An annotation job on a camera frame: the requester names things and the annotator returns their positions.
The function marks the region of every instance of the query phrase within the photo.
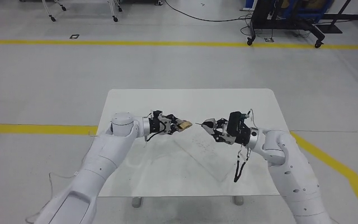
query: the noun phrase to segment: black wire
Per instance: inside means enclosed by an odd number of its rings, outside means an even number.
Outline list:
[[[244,166],[245,166],[246,162],[247,162],[248,159],[249,159],[249,155],[248,155],[248,154],[249,154],[249,149],[247,149],[247,151],[246,151],[246,161],[241,165],[239,175],[237,175],[237,173],[238,173],[239,167],[240,167],[240,165],[239,165],[240,156],[239,156],[239,154],[237,155],[238,160],[237,160],[237,163],[236,163],[236,171],[235,171],[234,183],[236,183],[236,182],[240,179],[240,177],[241,177],[242,170],[244,169]]]
[[[149,140],[151,140],[151,139],[152,139],[154,136],[156,136],[157,134],[160,134],[160,133],[162,133],[162,132],[165,132],[165,130],[167,129],[166,125],[165,125],[161,120],[159,120],[159,122],[163,124],[164,129],[161,130],[160,132],[157,132],[157,133],[153,134],[152,136],[150,136],[150,137],[147,139],[147,142],[149,142]]]
[[[338,23],[338,22],[350,22],[350,21],[352,21],[352,20],[337,21],[336,23]],[[331,24],[331,23],[332,22],[319,22],[317,24]]]
[[[294,33],[294,36],[295,36],[295,37],[300,37],[300,38],[306,39],[306,38],[309,37],[310,34],[311,34],[311,31],[308,32],[308,33],[306,33],[306,34],[301,34],[300,31],[298,30],[298,34],[295,34],[295,33]]]
[[[197,17],[195,17],[195,16],[190,16],[190,15],[188,15],[188,14],[182,12],[182,11],[179,11],[179,10],[177,10],[176,8],[173,8],[173,7],[167,2],[167,0],[164,0],[164,1],[165,1],[166,4],[167,4],[169,7],[171,7],[173,10],[175,10],[175,11],[177,11],[177,12],[180,12],[181,14],[184,14],[184,15],[190,17],[190,18],[194,18],[194,19],[196,19],[196,20],[201,20],[201,21],[206,21],[206,22],[229,22],[229,21],[235,21],[235,20],[244,20],[243,18],[241,18],[241,17],[243,17],[243,16],[240,16],[239,18],[233,18],[233,19],[230,19],[230,20],[206,20],[206,19],[203,19],[203,18],[197,18]]]
[[[250,21],[250,24],[247,22],[247,19],[251,19],[251,17],[248,17],[248,16],[250,16],[250,15],[252,15],[252,14],[249,13],[249,14],[246,14],[246,15],[245,15],[244,20],[245,20],[246,26],[240,29],[240,32],[241,32],[243,35],[245,35],[245,36],[251,36],[251,34],[245,34],[245,33],[242,31],[243,29],[250,27],[251,21]]]

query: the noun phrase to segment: white table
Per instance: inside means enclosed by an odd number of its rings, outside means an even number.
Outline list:
[[[121,111],[147,116],[150,110],[161,110],[201,123],[207,118],[228,119],[230,112],[246,113],[250,108],[257,126],[288,130],[269,89],[111,90],[97,134]],[[250,119],[246,123],[253,126]],[[172,136],[155,136],[147,145],[137,139],[99,196],[279,195],[266,161],[255,153],[234,183],[239,149],[238,144],[216,143],[199,125]]]

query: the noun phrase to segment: gray floor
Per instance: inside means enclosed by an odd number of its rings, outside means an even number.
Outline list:
[[[169,3],[214,20],[246,14],[242,1]],[[64,4],[67,12],[49,3],[52,23],[39,2],[3,0],[0,39],[246,41],[243,21],[208,23],[167,6],[125,4],[115,24],[106,1]],[[325,43],[358,44],[357,25],[339,24],[344,34],[327,35]],[[270,30],[257,41],[266,36]],[[315,42],[288,31],[274,31],[274,40]],[[0,45],[0,123],[97,125],[112,88],[270,88],[290,130],[358,172],[357,58],[356,50]],[[73,174],[90,143],[86,136],[0,135],[0,223],[24,223],[37,212],[50,197],[48,172]],[[304,153],[331,217],[356,223],[358,200],[348,181]],[[54,179],[55,192],[66,183]],[[280,197],[245,200],[236,207],[226,197],[148,198],[134,209],[128,198],[100,198],[95,223],[293,223]]]

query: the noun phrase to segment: white stand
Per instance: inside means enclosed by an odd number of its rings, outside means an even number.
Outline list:
[[[142,205],[142,197],[134,197],[132,198],[132,206],[133,208],[139,208]]]
[[[244,204],[244,197],[243,196],[233,196],[233,202],[237,206],[242,206]]]

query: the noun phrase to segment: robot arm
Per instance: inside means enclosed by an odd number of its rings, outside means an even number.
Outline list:
[[[152,112],[150,117],[115,114],[109,129],[95,137],[83,166],[70,185],[47,203],[35,223],[92,223],[98,194],[107,178],[124,161],[136,138],[146,138],[151,133],[154,133],[152,137],[171,135],[190,126],[190,122],[172,114],[163,116],[161,111]]]
[[[228,121],[211,118],[200,125],[215,141],[242,144],[267,161],[274,184],[297,224],[330,224],[318,180],[296,140],[282,130],[249,128],[244,123],[248,117],[249,113],[233,112]]]

